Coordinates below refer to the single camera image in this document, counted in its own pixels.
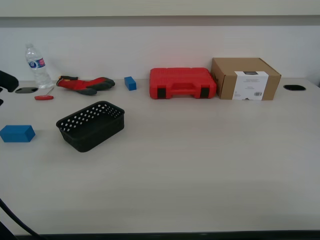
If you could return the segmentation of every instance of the plastic bottle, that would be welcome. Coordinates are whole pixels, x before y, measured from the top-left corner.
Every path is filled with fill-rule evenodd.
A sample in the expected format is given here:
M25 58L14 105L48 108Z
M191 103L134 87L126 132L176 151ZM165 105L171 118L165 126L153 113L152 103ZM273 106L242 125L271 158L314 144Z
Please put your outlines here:
M25 59L34 73L35 82L39 89L51 88L54 83L47 73L46 64L40 51L31 43L27 43L25 46Z

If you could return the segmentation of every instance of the red plastic case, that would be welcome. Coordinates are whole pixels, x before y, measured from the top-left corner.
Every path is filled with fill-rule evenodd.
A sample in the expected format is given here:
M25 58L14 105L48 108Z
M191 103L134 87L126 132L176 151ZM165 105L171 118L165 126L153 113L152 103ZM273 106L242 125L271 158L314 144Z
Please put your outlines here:
M154 68L150 72L150 97L170 99L173 95L193 95L196 99L211 99L217 85L204 67Z

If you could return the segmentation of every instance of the mesh basket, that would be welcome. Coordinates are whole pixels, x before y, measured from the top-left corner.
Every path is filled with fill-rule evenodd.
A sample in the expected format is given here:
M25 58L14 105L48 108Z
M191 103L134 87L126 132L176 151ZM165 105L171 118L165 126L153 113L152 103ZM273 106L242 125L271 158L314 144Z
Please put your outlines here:
M110 102L98 101L59 120L63 139L84 153L125 127L125 111Z

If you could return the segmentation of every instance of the blue foam block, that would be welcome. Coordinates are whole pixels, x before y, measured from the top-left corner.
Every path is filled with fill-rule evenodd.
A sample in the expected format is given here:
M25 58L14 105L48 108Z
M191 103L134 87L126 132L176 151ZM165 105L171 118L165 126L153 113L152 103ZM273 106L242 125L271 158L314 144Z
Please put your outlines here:
M132 76L127 76L124 78L124 83L129 91L136 90L137 84L136 81L132 78Z
M5 143L29 143L35 135L31 125L7 125L0 131Z

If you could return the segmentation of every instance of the red and black glove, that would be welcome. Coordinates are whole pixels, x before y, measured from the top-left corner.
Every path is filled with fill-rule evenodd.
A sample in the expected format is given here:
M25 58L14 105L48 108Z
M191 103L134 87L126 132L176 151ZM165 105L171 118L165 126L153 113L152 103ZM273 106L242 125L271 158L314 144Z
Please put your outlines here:
M97 91L112 88L115 82L107 77L98 77L95 80L84 81L78 77L61 76L56 83L57 86L74 90L84 95L95 95Z

